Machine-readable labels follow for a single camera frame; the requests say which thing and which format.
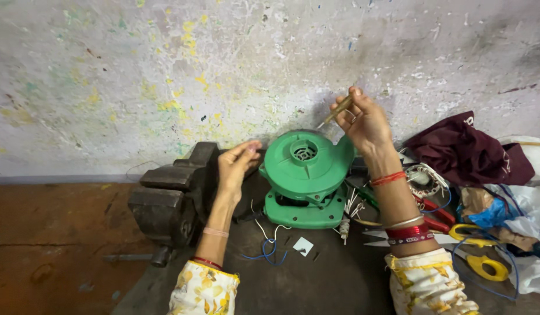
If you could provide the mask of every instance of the red bangle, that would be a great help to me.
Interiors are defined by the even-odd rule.
[[[406,237],[406,238],[389,238],[388,243],[390,245],[402,245],[402,244],[408,244],[408,243],[421,242],[424,240],[430,240],[432,238],[435,238],[435,234],[432,232],[427,232],[427,233],[415,234],[414,236]]]
[[[429,226],[427,225],[427,223],[424,223],[416,226],[405,227],[398,230],[386,229],[385,231],[386,235],[388,235],[389,238],[408,238],[417,234],[429,232]]]
[[[220,271],[223,270],[223,268],[222,268],[220,265],[218,265],[218,264],[215,263],[215,262],[209,261],[209,260],[207,260],[207,259],[203,259],[203,258],[194,256],[194,257],[190,257],[190,260],[199,260],[199,261],[203,261],[203,262],[205,262],[205,263],[211,264],[212,266],[216,266]]]
[[[401,178],[406,178],[406,172],[404,172],[403,170],[396,172],[394,174],[375,178],[374,180],[371,181],[371,186],[380,186],[380,185],[388,184],[390,182],[397,181]]]

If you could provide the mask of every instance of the silver bangle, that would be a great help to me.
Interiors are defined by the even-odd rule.
[[[396,224],[392,224],[391,226],[386,226],[385,229],[391,229],[391,228],[395,228],[397,226],[400,226],[400,225],[404,225],[404,224],[408,224],[408,223],[412,223],[414,221],[418,221],[419,219],[423,218],[423,214],[415,217],[415,218],[411,218],[409,220],[406,220],[406,221],[403,221],[403,222],[400,222],[400,223],[396,223]]]

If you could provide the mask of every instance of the hand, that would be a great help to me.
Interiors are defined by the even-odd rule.
[[[256,151],[260,148],[262,148],[260,141],[247,141],[219,156],[218,195],[230,196],[235,204],[241,200],[242,180],[245,178],[245,172],[258,164],[260,153]]]
[[[355,86],[349,88],[353,98],[353,104],[348,111],[342,111],[336,116],[336,122],[340,125],[353,142],[353,145],[364,158],[385,146],[392,146],[392,133],[388,126],[385,111],[366,96],[363,91]],[[335,109],[345,97],[336,97],[336,103],[330,105],[330,110]]]

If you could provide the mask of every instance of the red pliers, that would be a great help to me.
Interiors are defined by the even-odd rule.
[[[433,201],[429,201],[427,199],[423,199],[420,197],[417,197],[416,195],[413,195],[415,198],[415,201],[418,204],[423,204],[424,208],[421,210],[425,211],[431,211],[439,208],[437,204],[435,204]],[[440,221],[435,220],[434,218],[428,217],[427,215],[423,216],[423,220],[427,224],[427,226],[432,230],[437,230],[440,232],[443,232],[445,234],[448,234],[448,232],[451,230],[451,227],[455,225],[456,219],[453,215],[445,211],[445,209],[441,208],[435,212],[432,212],[432,214],[438,218]]]

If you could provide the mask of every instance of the screwdriver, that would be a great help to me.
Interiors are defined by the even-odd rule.
[[[346,98],[344,98],[343,101],[340,102],[340,104],[338,104],[338,107],[336,107],[336,109],[334,109],[334,110],[332,110],[330,112],[330,114],[326,117],[326,119],[324,119],[322,124],[320,124],[316,128],[320,129],[320,127],[322,127],[324,124],[329,123],[332,119],[334,119],[336,116],[338,116],[339,113],[341,113],[342,111],[348,109],[348,107],[350,107],[350,105],[352,103],[353,103],[353,99],[351,98],[351,95],[348,95]]]

